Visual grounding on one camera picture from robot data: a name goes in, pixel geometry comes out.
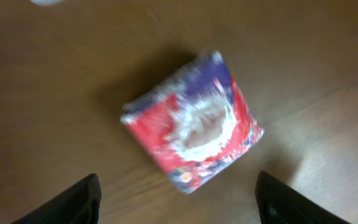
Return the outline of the red purple tissue pack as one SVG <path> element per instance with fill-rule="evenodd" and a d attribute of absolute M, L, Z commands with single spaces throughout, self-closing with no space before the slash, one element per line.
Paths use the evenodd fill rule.
<path fill-rule="evenodd" d="M 200 55 L 123 109 L 121 122 L 187 194 L 264 134 L 218 51 Z"/>

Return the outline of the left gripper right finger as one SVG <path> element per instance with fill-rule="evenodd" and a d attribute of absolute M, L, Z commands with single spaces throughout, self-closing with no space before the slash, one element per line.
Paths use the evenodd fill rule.
<path fill-rule="evenodd" d="M 349 224 L 266 171 L 258 174 L 255 197 L 261 224 Z"/>

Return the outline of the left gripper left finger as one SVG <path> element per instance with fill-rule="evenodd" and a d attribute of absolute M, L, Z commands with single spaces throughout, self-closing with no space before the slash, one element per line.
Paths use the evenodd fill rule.
<path fill-rule="evenodd" d="M 100 203 L 98 176 L 90 174 L 13 224 L 97 224 Z"/>

